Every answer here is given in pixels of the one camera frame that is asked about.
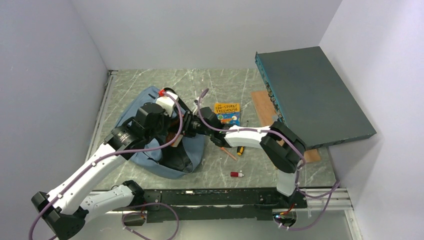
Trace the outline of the blue student backpack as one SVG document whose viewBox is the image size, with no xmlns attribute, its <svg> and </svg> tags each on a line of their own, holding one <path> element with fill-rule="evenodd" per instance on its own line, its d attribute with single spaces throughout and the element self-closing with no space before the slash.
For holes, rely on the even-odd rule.
<svg viewBox="0 0 424 240">
<path fill-rule="evenodd" d="M 115 123 L 118 127 L 130 117 L 134 117 L 138 108 L 146 103 L 156 102 L 159 88 L 150 86 L 141 91 L 126 107 Z M 183 137 L 178 146 L 167 146 L 147 152 L 137 152 L 130 161 L 143 169 L 167 179 L 178 179 L 194 170 L 202 163 L 206 138 L 203 135 Z"/>
</svg>

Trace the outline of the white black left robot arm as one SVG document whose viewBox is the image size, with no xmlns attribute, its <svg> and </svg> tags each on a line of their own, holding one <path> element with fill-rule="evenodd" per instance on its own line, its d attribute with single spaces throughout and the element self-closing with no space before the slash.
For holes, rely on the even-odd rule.
<svg viewBox="0 0 424 240">
<path fill-rule="evenodd" d="M 43 219 L 59 240 L 69 240 L 86 223 L 108 211 L 118 208 L 139 209 L 145 203 L 145 191 L 133 180 L 118 187 L 90 196 L 94 187 L 114 169 L 136 153 L 152 152 L 168 147 L 171 141 L 146 148 L 153 139 L 164 135 L 170 128 L 173 114 L 183 120 L 184 109 L 178 102 L 147 102 L 135 115 L 112 129 L 95 154 L 65 182 L 49 192 L 37 192 L 31 199 L 38 210 L 37 220 Z"/>
</svg>

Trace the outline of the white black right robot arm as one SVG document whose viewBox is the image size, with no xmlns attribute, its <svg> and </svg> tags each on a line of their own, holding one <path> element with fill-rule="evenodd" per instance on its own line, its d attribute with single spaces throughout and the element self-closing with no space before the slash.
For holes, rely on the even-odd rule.
<svg viewBox="0 0 424 240">
<path fill-rule="evenodd" d="M 182 117 L 184 136 L 207 136 L 223 148 L 262 149 L 278 169 L 276 203 L 287 208 L 295 201 L 298 167 L 307 150 L 300 137 L 280 121 L 264 127 L 241 127 L 223 124 L 209 107 L 201 108 L 199 113 L 201 115 L 187 111 Z"/>
</svg>

